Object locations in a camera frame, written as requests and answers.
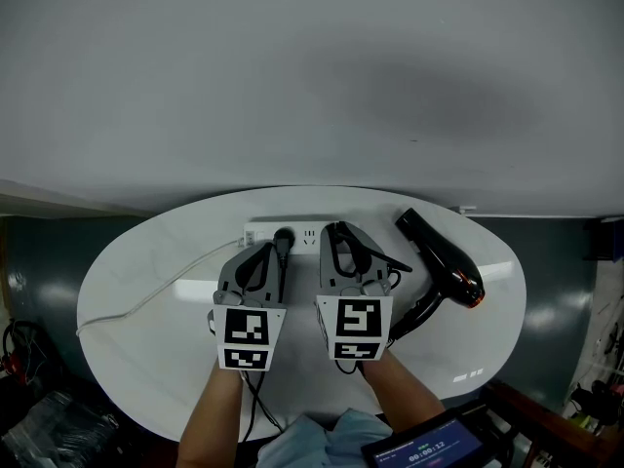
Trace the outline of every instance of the black hair dryer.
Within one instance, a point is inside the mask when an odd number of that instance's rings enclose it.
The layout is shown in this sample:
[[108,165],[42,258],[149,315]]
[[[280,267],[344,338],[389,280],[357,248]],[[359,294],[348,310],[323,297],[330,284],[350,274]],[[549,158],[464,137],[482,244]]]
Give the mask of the black hair dryer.
[[426,295],[390,329],[390,343],[412,332],[429,319],[445,298],[473,308],[484,299],[484,282],[470,256],[443,237],[412,208],[396,222],[397,227],[413,241],[431,275],[433,285]]

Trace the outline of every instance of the human arm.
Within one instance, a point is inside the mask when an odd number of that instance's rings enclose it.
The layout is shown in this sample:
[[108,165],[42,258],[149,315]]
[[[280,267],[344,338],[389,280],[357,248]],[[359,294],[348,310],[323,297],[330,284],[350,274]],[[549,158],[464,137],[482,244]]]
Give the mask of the human arm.
[[231,468],[238,446],[243,380],[218,362],[184,429],[176,468]]
[[362,369],[395,433],[444,412],[440,400],[389,350],[378,361],[363,361]]

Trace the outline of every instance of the electrical outlet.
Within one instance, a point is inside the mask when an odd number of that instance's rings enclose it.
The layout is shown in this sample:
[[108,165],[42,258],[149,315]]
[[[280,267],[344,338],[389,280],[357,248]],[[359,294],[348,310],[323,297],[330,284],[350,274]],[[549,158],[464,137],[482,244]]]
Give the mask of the electrical outlet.
[[319,254],[321,232],[333,221],[288,221],[288,222],[249,222],[245,224],[243,237],[245,246],[253,246],[259,241],[271,241],[275,233],[283,227],[294,234],[294,244],[290,254]]

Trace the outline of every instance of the white oval table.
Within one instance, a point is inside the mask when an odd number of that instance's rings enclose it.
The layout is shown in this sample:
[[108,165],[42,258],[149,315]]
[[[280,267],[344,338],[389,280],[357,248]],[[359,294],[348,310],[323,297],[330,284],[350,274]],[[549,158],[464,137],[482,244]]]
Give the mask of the white oval table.
[[[202,254],[243,236],[255,219],[343,219],[357,223],[386,254],[414,267],[393,290],[393,320],[426,291],[428,274],[394,225],[412,207],[479,266],[486,297],[468,310],[451,300],[422,327],[392,347],[395,355],[441,399],[465,394],[492,378],[518,339],[526,305],[523,270],[512,250],[469,218],[418,199],[351,187],[276,187],[237,192],[187,205],[147,220],[113,241],[92,265],[80,291],[78,326],[124,313]],[[240,251],[225,247],[183,279],[216,281]],[[325,349],[313,300],[319,258],[291,256],[285,290],[288,314],[261,391],[283,424],[300,414],[337,417],[348,408],[379,413],[358,372],[342,374]],[[87,362],[110,399],[143,427],[179,440],[216,358],[206,303],[175,287],[163,290],[131,318],[80,333]],[[241,435],[251,395],[243,403]],[[260,413],[250,439],[276,434]]]

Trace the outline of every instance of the gray wall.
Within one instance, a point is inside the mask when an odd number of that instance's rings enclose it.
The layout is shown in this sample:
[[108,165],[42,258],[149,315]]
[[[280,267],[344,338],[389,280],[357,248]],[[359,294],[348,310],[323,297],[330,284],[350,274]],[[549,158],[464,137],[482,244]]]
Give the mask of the gray wall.
[[623,58],[624,0],[0,0],[0,179],[621,213]]

